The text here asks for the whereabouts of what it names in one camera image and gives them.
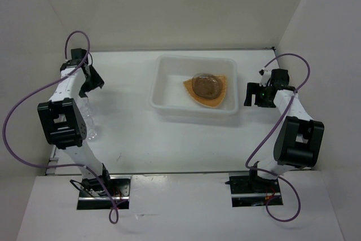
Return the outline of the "triangular woven bamboo tray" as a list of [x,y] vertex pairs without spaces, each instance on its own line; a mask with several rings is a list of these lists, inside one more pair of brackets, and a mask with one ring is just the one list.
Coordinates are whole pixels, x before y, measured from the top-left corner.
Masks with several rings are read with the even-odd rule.
[[227,77],[225,75],[215,75],[219,77],[223,83],[222,91],[219,97],[215,99],[205,99],[198,97],[192,90],[192,78],[183,81],[183,86],[188,93],[188,95],[198,104],[208,107],[208,108],[218,108],[223,100],[225,99],[227,93]]

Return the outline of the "clear glass plate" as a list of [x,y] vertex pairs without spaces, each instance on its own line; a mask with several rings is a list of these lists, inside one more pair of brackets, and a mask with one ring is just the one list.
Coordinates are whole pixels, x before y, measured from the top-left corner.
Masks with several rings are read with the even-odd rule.
[[221,79],[210,73],[199,73],[192,78],[192,90],[201,98],[215,99],[219,97],[222,87]]

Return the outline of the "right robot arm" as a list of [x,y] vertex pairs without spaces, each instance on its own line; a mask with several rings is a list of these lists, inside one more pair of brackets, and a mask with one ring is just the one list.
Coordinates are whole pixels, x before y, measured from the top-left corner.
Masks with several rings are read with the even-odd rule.
[[261,191],[278,176],[293,170],[315,166],[324,134],[324,124],[314,120],[302,106],[296,88],[289,85],[286,69],[260,70],[261,82],[249,82],[244,105],[276,108],[282,116],[273,154],[257,161],[249,169],[247,185]]

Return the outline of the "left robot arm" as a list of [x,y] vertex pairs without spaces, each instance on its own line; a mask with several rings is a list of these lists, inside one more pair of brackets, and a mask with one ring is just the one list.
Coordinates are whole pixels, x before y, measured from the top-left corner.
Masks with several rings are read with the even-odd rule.
[[77,104],[88,92],[102,88],[104,81],[81,48],[71,50],[71,59],[62,64],[60,73],[62,82],[54,94],[37,107],[46,140],[77,164],[85,193],[105,196],[112,190],[112,181],[87,142],[86,121]]

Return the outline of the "white plastic bin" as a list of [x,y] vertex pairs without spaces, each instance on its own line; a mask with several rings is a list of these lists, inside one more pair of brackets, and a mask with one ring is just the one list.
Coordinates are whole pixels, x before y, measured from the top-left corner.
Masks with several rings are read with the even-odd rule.
[[[218,108],[202,106],[186,92],[183,81],[199,73],[227,77],[227,93]],[[237,65],[224,58],[161,55],[156,61],[149,103],[166,121],[236,126],[239,122]]]

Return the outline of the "clear glass cup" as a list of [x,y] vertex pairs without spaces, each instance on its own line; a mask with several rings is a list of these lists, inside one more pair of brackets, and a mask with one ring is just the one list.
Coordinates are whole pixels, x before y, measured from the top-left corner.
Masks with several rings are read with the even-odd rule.
[[94,120],[91,116],[84,117],[84,121],[87,128],[87,139],[94,140],[98,135],[97,127],[94,123]]
[[79,98],[77,101],[80,113],[84,118],[92,118],[94,114],[93,107],[88,97]]

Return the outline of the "aluminium table edge rail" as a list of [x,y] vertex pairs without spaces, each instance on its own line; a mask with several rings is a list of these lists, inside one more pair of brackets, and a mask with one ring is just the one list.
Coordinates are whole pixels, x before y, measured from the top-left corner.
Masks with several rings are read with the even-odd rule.
[[[169,175],[169,174],[216,174],[216,173],[232,173],[232,174],[246,174],[248,170],[232,170],[232,171],[195,171],[195,172],[139,172],[139,173],[110,173],[110,176],[132,176],[132,175],[144,175],[144,176],[153,176],[153,175]],[[80,176],[81,173],[56,173],[55,170],[45,171],[44,176]]]

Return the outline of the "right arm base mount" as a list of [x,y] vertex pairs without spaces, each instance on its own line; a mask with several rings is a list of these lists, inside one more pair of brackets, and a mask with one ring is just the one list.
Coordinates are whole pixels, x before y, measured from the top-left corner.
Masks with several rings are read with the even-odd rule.
[[283,205],[277,179],[263,180],[258,177],[251,177],[249,173],[230,174],[225,185],[230,188],[233,208],[263,207],[270,199],[270,206]]

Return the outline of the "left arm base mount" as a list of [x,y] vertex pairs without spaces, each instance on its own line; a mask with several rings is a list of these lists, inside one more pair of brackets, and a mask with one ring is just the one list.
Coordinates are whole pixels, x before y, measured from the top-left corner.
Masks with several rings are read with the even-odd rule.
[[[108,189],[112,199],[117,205],[117,209],[129,209],[131,177],[114,175],[111,176],[112,187]],[[96,192],[85,188],[85,181],[69,181],[78,191],[77,210],[107,210],[112,207],[112,203],[104,191]]]

